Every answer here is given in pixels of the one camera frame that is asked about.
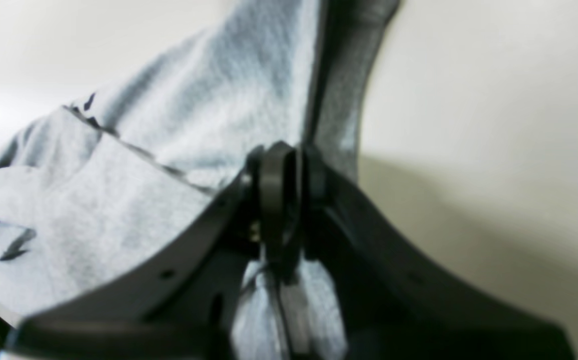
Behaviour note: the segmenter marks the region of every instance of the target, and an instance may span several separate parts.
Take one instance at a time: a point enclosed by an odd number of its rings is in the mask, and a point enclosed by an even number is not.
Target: white background
[[[0,147],[230,7],[0,0]],[[559,321],[578,351],[578,0],[406,1],[367,89],[360,186],[433,259]]]

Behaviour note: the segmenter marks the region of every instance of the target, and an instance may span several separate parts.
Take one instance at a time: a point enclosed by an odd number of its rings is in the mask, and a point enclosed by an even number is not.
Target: gray cloth
[[[354,180],[364,84],[396,3],[244,0],[220,25],[20,132],[0,157],[0,303],[30,314],[135,268],[260,144],[315,141]],[[303,260],[298,285],[275,299],[260,266],[247,269],[255,286],[234,322],[240,358],[282,357],[275,301],[296,314],[292,342],[343,357],[323,267]]]

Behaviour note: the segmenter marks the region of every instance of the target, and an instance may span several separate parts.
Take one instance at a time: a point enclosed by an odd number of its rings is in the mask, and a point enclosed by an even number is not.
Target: white wall
[[[578,350],[578,0],[406,1],[366,96],[360,186]]]

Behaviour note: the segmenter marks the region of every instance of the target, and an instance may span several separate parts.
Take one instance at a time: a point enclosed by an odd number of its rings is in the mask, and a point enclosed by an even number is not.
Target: light blue fabric
[[[315,140],[351,179],[364,82],[395,4],[335,5],[352,16],[325,52]],[[302,141],[323,11],[322,0],[244,0],[220,25],[20,132],[0,157],[0,303],[28,315],[112,281],[192,223],[252,148]],[[279,299],[259,267],[247,269],[256,286],[232,340],[243,359],[280,359]],[[295,346],[342,358],[328,274],[303,261],[298,278],[280,299],[296,314]]]

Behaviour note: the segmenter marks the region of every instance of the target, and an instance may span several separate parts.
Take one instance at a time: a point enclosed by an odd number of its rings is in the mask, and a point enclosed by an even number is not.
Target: small hole
[[[216,206],[219,208],[224,208],[227,205],[227,202],[224,198],[221,198],[220,200],[218,200],[218,202],[216,203]]]
[[[220,318],[222,317],[222,307],[224,304],[224,298],[222,294],[216,294],[211,301],[211,310],[209,310],[209,323],[213,325],[218,325],[220,323]]]
[[[172,278],[175,275],[175,271],[173,271],[172,269],[167,269],[163,272],[160,273],[160,278],[162,280],[167,280]]]
[[[424,279],[421,276],[417,275],[416,273],[409,272],[407,276],[409,280],[413,281],[415,284],[424,285]]]

